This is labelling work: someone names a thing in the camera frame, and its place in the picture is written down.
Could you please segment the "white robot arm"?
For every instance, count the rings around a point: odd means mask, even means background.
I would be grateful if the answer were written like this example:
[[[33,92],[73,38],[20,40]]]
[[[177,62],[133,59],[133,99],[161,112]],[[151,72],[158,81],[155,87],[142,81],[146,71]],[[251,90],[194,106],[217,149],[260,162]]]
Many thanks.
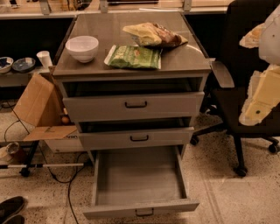
[[[258,48],[261,60],[269,63],[263,71],[254,71],[248,84],[248,98],[245,100],[239,122],[254,126],[280,102],[280,6],[254,27],[239,42],[245,48]]]

